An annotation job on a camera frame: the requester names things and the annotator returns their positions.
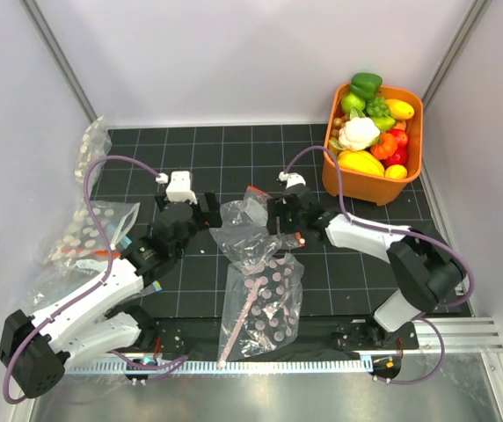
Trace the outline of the clear bag orange zipper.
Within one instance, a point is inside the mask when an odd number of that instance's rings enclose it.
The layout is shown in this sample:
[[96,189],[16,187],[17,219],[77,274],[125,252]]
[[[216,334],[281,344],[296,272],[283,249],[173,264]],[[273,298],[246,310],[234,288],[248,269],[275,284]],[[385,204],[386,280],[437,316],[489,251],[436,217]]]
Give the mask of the clear bag orange zipper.
[[242,200],[221,205],[222,226],[209,230],[220,251],[245,275],[261,272],[278,250],[301,246],[298,234],[269,234],[268,199],[269,194],[249,186]]

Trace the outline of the white cauliflower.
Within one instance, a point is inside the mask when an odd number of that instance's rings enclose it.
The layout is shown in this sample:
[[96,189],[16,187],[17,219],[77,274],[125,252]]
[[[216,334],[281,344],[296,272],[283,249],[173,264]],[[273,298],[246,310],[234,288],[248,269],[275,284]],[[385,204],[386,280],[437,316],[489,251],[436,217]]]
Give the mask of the white cauliflower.
[[368,117],[354,117],[339,131],[339,146],[344,150],[359,151],[374,145],[381,131]]

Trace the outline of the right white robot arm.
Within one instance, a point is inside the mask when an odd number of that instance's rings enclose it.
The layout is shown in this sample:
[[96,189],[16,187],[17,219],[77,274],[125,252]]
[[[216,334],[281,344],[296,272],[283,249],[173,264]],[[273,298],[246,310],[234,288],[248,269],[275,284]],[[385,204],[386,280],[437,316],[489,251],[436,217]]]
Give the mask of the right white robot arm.
[[368,342],[388,347],[415,317],[433,311],[463,281],[462,259],[434,226],[415,229],[372,222],[347,211],[324,208],[304,184],[266,202],[272,235],[297,234],[303,241],[356,250],[388,264],[397,290],[367,318]]

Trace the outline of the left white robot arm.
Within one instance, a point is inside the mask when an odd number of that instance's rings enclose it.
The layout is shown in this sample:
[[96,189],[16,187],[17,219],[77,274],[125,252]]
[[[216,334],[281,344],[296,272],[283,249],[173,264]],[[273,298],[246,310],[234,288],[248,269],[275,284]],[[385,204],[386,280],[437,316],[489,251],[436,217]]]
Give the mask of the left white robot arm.
[[[103,273],[30,316],[18,309],[6,317],[0,361],[6,367],[7,403],[46,394],[67,368],[82,360],[130,346],[146,352],[156,343],[156,326],[137,307],[101,323],[96,320],[172,271],[197,233],[222,225],[213,192],[182,201],[158,194],[156,202],[159,212],[146,234],[126,246]],[[11,397],[11,382],[20,387],[22,398]]]

